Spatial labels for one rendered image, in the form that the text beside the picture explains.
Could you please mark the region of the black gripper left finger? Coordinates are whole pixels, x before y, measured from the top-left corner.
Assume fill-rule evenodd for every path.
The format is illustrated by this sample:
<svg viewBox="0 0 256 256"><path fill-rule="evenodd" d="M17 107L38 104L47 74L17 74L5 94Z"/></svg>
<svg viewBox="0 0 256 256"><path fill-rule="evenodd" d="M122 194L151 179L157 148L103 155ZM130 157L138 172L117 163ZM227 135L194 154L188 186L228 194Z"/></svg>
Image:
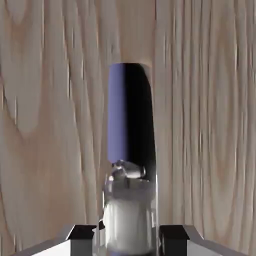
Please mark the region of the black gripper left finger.
<svg viewBox="0 0 256 256"><path fill-rule="evenodd" d="M95 228L95 225L69 225L56 238L26 248L11 256L93 256Z"/></svg>

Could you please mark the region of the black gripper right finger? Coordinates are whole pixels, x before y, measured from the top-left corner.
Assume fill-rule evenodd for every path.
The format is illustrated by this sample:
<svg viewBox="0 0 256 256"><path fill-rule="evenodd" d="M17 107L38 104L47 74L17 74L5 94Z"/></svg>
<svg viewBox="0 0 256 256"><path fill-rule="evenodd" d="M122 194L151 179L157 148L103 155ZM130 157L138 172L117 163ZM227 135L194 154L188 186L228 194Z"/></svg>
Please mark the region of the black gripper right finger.
<svg viewBox="0 0 256 256"><path fill-rule="evenodd" d="M161 225L159 256L245 256L204 239L193 225Z"/></svg>

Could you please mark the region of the shiny curved metal drawer handle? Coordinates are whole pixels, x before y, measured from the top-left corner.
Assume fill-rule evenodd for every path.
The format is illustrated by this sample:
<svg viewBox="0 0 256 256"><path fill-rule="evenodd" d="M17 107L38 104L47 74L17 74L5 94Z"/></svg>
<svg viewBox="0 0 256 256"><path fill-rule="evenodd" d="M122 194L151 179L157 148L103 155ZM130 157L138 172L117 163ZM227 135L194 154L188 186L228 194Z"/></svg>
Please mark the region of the shiny curved metal drawer handle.
<svg viewBox="0 0 256 256"><path fill-rule="evenodd" d="M106 256L156 256L157 172L152 94L141 64L114 63L107 86L103 187Z"/></svg>

